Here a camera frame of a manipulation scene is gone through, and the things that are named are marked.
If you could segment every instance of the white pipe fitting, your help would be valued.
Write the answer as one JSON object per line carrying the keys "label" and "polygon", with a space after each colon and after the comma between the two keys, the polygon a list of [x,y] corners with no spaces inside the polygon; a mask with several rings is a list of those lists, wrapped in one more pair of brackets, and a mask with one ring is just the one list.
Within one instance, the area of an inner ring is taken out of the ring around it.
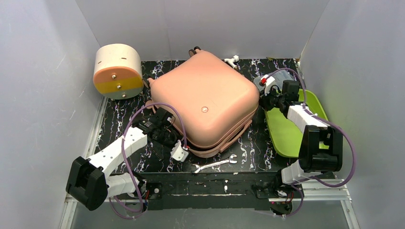
{"label": "white pipe fitting", "polygon": [[234,63],[239,61],[239,56],[235,55],[232,57],[232,59],[224,59],[224,61],[233,67],[233,69],[238,70],[238,66],[236,66]]}

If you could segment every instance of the white wall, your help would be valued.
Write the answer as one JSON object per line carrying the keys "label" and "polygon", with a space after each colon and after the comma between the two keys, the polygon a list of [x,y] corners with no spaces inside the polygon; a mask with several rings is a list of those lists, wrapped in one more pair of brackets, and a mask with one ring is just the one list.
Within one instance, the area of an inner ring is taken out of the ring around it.
{"label": "white wall", "polygon": [[125,43],[144,61],[298,58],[329,0],[76,0],[101,46]]}
{"label": "white wall", "polygon": [[349,191],[361,228],[405,228],[404,18],[404,1],[331,0],[301,59],[308,89],[357,147]]}
{"label": "white wall", "polygon": [[0,228],[57,228],[101,96],[74,0],[0,1]]}

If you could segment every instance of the gray floor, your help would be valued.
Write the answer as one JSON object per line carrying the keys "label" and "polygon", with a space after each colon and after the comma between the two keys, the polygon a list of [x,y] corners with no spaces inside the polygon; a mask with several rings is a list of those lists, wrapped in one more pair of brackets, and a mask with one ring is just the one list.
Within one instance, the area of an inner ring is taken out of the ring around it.
{"label": "gray floor", "polygon": [[[118,211],[125,214],[122,208]],[[74,229],[345,229],[349,228],[340,201],[306,201],[300,212],[281,219],[252,209],[172,209],[148,211],[137,220],[115,215],[109,203],[95,211],[78,204]]]}

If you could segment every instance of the black marble table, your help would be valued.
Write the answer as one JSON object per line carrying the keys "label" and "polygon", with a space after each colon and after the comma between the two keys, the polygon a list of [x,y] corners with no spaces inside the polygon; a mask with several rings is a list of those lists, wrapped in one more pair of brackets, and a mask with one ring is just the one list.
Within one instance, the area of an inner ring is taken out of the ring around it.
{"label": "black marble table", "polygon": [[[183,62],[143,62],[143,77],[146,78],[147,75],[150,75],[158,78]],[[253,80],[256,76],[271,73],[278,68],[288,67],[296,70],[293,59],[246,59],[240,60],[237,65],[240,69],[239,72],[249,80]],[[129,118],[148,100],[150,100],[150,91],[147,88],[144,89],[142,94],[134,98],[120,101],[109,100],[95,153],[120,137],[128,124]],[[146,110],[143,115],[148,115],[149,112],[150,110]],[[205,169],[201,173],[275,172],[295,161],[294,159],[277,155],[273,149],[267,129],[265,112],[259,107],[253,117],[252,125],[243,133],[238,141],[214,157],[199,158],[190,153],[186,161],[181,163],[171,159],[170,154],[168,154],[165,155],[163,161],[159,161],[148,145],[143,150],[134,153],[129,158],[129,162],[132,164],[133,170],[139,173],[190,173],[194,169],[191,166],[193,163],[204,165],[225,159],[231,154],[238,156],[237,164],[215,166],[214,168]],[[125,171],[125,165],[121,165],[118,166],[114,173],[123,173]]]}

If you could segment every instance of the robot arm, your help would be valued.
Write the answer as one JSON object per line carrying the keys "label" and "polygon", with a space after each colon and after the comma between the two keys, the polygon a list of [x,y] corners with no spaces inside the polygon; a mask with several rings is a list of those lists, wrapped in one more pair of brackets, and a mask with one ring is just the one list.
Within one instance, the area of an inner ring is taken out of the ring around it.
{"label": "robot arm", "polygon": [[[180,136],[175,131],[167,131],[168,126],[171,126],[172,117],[171,113],[159,108],[149,119],[140,117],[134,120],[124,139],[126,156],[129,157],[145,147],[149,139],[154,144],[172,147],[172,155],[181,151],[182,158],[175,159],[185,160],[188,152],[180,146]],[[89,158],[84,159],[80,156],[72,163],[66,192],[89,210],[97,209],[108,197],[135,192],[129,173],[110,177],[117,166],[124,161],[121,153],[122,139],[123,136]]]}
{"label": "robot arm", "polygon": [[[339,171],[342,166],[342,133],[305,111],[309,109],[298,101],[297,81],[285,80],[281,93],[277,92],[274,85],[276,84],[273,77],[261,78],[258,85],[260,104],[266,111],[279,108],[303,133],[298,160],[281,170],[279,184],[276,186],[292,184],[327,171]],[[328,148],[320,148],[320,143]]]}

